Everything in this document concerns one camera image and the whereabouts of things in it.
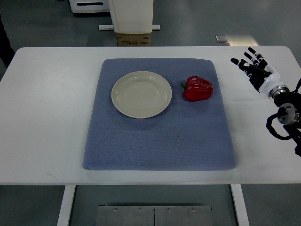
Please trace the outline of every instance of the blue cloth mat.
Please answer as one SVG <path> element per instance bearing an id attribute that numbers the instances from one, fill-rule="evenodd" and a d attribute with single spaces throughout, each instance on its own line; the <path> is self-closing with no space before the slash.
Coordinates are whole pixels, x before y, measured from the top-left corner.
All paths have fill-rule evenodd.
<path id="1" fill-rule="evenodd" d="M 160 114 L 134 119 L 120 113 L 111 90 L 122 76 L 150 71 L 163 76 L 172 100 Z M 189 102 L 181 82 L 209 80 L 212 96 Z M 108 59 L 103 63 L 87 135 L 87 170 L 229 170 L 236 166 L 232 140 L 214 65 L 190 58 Z"/>

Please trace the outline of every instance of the robotic hand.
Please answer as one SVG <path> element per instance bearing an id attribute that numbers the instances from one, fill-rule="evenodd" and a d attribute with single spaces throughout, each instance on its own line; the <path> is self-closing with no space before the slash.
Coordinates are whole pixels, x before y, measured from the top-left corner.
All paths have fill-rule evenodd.
<path id="1" fill-rule="evenodd" d="M 301 94 L 298 89 L 301 86 L 301 79 L 294 91 L 280 81 L 280 74 L 275 67 L 266 61 L 263 56 L 257 53 L 251 47 L 248 48 L 251 55 L 245 52 L 245 56 L 250 60 L 250 63 L 244 59 L 231 59 L 231 62 L 236 64 L 240 70 L 250 78 L 250 83 L 260 92 L 265 93 L 268 98 L 274 101 L 279 107 L 276 114 L 267 119 L 267 129 L 276 138 L 281 140 L 293 139 L 297 146 L 295 153 L 301 156 Z M 279 135 L 272 127 L 272 121 L 277 118 L 283 124 L 283 128 L 289 134 L 286 137 Z"/>

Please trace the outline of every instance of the ceramic plate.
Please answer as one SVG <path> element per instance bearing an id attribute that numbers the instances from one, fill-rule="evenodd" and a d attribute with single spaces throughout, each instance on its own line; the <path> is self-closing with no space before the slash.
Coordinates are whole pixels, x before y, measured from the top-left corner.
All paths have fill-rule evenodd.
<path id="1" fill-rule="evenodd" d="M 168 81 L 153 72 L 132 72 L 120 78 L 112 89 L 112 102 L 123 114 L 137 119 L 161 113 L 170 103 Z"/>

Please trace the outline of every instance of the red bell pepper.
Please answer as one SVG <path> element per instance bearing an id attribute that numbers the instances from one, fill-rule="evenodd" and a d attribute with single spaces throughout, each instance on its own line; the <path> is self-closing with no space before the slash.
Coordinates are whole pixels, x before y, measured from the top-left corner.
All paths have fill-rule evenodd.
<path id="1" fill-rule="evenodd" d="M 184 97 L 189 101 L 199 101 L 208 99 L 213 93 L 211 82 L 198 76 L 189 77 L 185 83 L 181 83 L 184 88 Z"/>

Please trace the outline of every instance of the white machine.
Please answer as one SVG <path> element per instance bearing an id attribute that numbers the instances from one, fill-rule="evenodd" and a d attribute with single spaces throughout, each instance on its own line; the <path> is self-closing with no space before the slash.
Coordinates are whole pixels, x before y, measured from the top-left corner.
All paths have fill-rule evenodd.
<path id="1" fill-rule="evenodd" d="M 72 13 L 109 12 L 108 0 L 69 0 Z"/>
<path id="2" fill-rule="evenodd" d="M 113 25 L 99 25 L 99 30 L 116 33 L 151 33 L 154 0 L 70 0 L 73 13 L 110 12 Z"/>

